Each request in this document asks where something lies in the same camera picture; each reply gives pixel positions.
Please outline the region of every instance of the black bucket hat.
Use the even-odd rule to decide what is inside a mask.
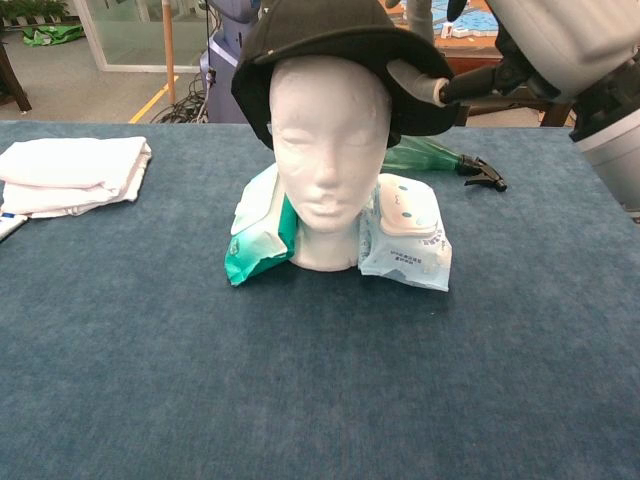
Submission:
[[[231,92],[257,137],[273,139],[269,89],[275,63],[329,55],[359,63],[377,75],[392,99],[389,146],[401,135],[436,135],[454,123],[458,106],[437,107],[403,89],[387,71],[401,59],[432,78],[451,78],[444,57],[422,37],[396,28],[378,0],[276,0],[245,39]]]

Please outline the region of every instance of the yellow floor line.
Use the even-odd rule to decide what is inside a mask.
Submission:
[[[178,75],[175,75],[173,77],[173,81],[174,83],[179,79],[180,77]],[[131,120],[129,120],[129,123],[138,123],[138,121],[140,121],[140,119],[142,117],[144,117],[144,114],[147,113],[149,110],[151,110],[151,108],[156,104],[156,102],[158,100],[160,100],[162,98],[162,96],[167,93],[167,91],[169,90],[169,84],[166,83],[164,85],[164,87],[162,87],[160,90],[158,90],[158,93],[156,93],[153,98],[151,100],[149,100],[144,107],[142,107],[140,110],[138,110],[138,113],[136,113],[133,117],[131,117]]]

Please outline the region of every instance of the mannequin nose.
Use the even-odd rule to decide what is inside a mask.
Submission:
[[[332,148],[322,152],[317,165],[316,184],[320,188],[335,188],[340,183],[338,156]]]

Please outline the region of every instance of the white cloth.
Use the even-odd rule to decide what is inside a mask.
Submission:
[[[42,218],[134,201],[150,158],[144,137],[14,143],[0,155],[2,209]]]

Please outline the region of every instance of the mannequin face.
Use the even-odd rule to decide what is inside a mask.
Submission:
[[[349,227],[384,160],[391,102],[366,68],[337,57],[299,57],[275,67],[273,149],[285,192],[318,232]]]

